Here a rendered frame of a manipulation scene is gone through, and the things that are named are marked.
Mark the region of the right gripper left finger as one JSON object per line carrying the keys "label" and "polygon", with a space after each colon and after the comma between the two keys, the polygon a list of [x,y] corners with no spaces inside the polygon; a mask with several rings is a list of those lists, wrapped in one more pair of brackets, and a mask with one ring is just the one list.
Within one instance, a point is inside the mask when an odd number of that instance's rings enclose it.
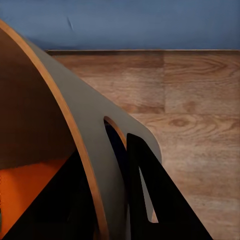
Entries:
{"label": "right gripper left finger", "polygon": [[95,217],[76,149],[2,240],[93,240]]}

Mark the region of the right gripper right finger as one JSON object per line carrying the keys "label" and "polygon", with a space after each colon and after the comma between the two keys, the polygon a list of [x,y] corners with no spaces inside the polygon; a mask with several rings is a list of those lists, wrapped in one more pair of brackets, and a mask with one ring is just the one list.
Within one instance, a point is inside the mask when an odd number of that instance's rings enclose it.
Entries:
{"label": "right gripper right finger", "polygon": [[[127,133],[131,240],[213,240],[147,143]],[[140,170],[158,223],[148,220]]]}

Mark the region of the trash can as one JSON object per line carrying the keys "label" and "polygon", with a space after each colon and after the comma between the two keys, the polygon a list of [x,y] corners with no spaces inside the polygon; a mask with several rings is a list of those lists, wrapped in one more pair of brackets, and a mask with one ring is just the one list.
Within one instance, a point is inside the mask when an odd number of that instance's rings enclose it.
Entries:
{"label": "trash can", "polygon": [[93,240],[131,240],[130,204],[106,123],[126,151],[131,133],[162,165],[147,127],[0,19],[0,170],[70,158],[78,149],[95,207]]}

